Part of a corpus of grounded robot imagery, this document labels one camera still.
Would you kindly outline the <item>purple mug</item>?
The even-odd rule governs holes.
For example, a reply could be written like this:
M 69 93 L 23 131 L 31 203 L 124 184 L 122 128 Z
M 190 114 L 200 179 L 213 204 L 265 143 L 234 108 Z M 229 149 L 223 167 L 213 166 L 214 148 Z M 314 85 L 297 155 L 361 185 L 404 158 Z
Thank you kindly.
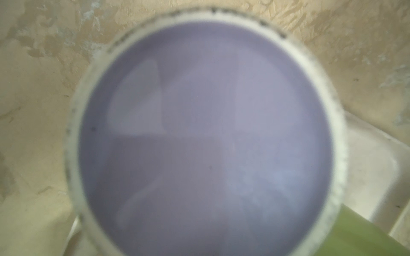
M 344 110 L 317 58 L 248 13 L 156 15 L 72 97 L 65 170 L 105 256 L 313 256 L 347 185 Z

